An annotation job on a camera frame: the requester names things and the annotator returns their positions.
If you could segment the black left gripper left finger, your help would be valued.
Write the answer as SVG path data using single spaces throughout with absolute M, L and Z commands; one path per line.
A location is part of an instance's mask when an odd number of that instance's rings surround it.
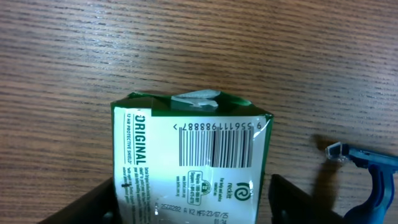
M 122 224 L 113 178 L 38 224 Z

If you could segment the green white soap pack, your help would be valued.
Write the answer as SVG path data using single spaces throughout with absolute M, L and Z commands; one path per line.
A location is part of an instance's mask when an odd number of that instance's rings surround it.
M 221 91 L 111 103 L 123 223 L 256 223 L 272 113 Z

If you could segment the blue disposable razor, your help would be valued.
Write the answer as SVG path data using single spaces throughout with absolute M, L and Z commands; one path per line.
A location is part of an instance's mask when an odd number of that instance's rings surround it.
M 361 205 L 353 207 L 343 217 L 346 223 L 382 224 L 394 200 L 394 174 L 397 156 L 336 142 L 326 147 L 329 160 L 351 161 L 356 167 L 367 169 L 372 178 L 372 191 Z

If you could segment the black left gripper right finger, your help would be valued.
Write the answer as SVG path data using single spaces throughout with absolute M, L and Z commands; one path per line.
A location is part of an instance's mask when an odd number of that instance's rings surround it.
M 269 203 L 272 224 L 340 224 L 343 217 L 316 203 L 309 194 L 279 174 L 271 177 Z

